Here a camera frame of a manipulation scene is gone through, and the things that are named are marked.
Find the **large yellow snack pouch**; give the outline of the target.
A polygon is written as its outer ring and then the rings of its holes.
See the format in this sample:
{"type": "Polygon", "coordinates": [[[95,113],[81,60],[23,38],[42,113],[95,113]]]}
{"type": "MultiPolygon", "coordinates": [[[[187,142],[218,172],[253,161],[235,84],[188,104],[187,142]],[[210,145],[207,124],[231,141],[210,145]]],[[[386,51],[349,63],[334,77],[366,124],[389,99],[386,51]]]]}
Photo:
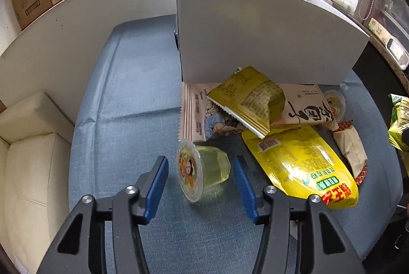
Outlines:
{"type": "Polygon", "coordinates": [[[320,196],[332,210],[354,207],[358,186],[336,152],[312,127],[273,133],[264,139],[249,130],[242,139],[273,185],[288,196],[320,196]]]}

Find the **green jelly cup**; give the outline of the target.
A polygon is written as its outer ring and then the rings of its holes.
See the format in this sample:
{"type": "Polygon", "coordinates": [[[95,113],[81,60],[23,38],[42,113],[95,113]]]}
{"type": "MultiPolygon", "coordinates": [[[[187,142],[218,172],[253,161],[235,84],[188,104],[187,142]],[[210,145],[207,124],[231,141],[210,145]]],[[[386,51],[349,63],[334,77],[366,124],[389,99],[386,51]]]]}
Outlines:
{"type": "Polygon", "coordinates": [[[216,147],[194,145],[189,140],[180,140],[176,161],[179,185],[191,203],[197,203],[208,188],[219,185],[230,177],[228,155],[216,147]]]}

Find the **green yellow snack bag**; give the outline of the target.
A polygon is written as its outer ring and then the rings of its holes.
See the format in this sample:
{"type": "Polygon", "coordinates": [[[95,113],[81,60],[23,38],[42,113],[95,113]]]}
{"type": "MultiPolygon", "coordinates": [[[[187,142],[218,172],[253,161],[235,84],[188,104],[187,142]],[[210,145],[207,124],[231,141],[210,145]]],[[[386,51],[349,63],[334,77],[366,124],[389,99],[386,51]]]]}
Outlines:
{"type": "Polygon", "coordinates": [[[396,149],[408,153],[408,97],[389,94],[389,98],[392,100],[393,108],[388,129],[388,141],[396,149]]]}

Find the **beige brown-edged snack packet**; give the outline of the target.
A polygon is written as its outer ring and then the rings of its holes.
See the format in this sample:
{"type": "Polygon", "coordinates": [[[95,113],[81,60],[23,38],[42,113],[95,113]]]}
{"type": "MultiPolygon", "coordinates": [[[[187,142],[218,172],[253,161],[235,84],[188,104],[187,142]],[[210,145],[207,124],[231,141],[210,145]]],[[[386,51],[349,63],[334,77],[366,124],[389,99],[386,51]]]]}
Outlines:
{"type": "Polygon", "coordinates": [[[340,122],[333,132],[333,139],[347,159],[356,184],[360,186],[367,175],[368,158],[353,121],[340,122]]]}

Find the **cream leather sofa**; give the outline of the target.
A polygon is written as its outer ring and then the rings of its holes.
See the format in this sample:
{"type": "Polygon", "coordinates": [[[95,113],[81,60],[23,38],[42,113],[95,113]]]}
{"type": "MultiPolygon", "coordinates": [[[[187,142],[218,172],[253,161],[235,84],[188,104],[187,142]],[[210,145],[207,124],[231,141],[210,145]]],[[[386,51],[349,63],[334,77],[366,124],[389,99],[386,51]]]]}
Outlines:
{"type": "Polygon", "coordinates": [[[1,113],[1,246],[36,273],[69,214],[73,125],[43,92],[1,113]]]}

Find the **beige calligraphy snack bag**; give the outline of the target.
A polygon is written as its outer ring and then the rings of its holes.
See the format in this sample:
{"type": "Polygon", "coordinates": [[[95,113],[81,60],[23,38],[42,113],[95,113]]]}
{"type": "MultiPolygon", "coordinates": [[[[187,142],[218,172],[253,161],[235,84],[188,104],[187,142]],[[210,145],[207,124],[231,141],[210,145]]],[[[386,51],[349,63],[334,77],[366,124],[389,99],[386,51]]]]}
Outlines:
{"type": "Polygon", "coordinates": [[[281,117],[271,123],[272,128],[297,128],[305,125],[325,125],[330,130],[338,123],[328,101],[318,85],[280,83],[286,97],[281,117]]]}

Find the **olive yellow snack packet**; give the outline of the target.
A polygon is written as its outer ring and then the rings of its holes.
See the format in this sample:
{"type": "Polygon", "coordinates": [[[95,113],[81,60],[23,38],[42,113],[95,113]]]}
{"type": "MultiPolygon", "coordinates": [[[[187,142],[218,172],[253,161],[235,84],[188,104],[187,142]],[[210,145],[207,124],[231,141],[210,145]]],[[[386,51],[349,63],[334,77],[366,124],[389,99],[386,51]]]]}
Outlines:
{"type": "Polygon", "coordinates": [[[260,139],[281,118],[286,104],[281,87],[252,66],[237,70],[207,97],[260,139]]]}

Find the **striped cartoon snack bag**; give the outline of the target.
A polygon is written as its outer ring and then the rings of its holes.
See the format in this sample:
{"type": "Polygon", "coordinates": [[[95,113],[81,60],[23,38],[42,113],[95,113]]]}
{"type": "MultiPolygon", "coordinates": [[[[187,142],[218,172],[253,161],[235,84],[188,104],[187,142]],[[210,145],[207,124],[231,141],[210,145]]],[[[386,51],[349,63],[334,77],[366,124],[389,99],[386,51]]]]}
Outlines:
{"type": "Polygon", "coordinates": [[[182,82],[182,104],[180,110],[178,140],[206,142],[245,130],[244,125],[207,95],[218,83],[189,84],[182,82]]]}

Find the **clear plastic drawer organizer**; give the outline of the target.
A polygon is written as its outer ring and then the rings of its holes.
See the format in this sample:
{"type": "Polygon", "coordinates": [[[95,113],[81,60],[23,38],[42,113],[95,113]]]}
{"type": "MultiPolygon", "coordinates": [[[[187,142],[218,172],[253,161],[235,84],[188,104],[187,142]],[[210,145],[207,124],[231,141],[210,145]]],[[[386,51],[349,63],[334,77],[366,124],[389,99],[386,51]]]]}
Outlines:
{"type": "Polygon", "coordinates": [[[405,0],[358,0],[359,21],[382,42],[394,62],[408,71],[408,3],[405,0]]]}

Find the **white storage box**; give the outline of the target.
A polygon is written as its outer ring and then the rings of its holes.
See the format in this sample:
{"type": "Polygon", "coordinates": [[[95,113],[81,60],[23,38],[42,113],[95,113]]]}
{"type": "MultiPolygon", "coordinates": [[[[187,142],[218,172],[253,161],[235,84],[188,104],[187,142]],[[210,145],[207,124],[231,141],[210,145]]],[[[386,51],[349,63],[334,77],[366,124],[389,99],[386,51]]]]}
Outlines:
{"type": "Polygon", "coordinates": [[[368,35],[326,0],[176,0],[182,79],[252,66],[276,83],[339,85],[368,35]]]}

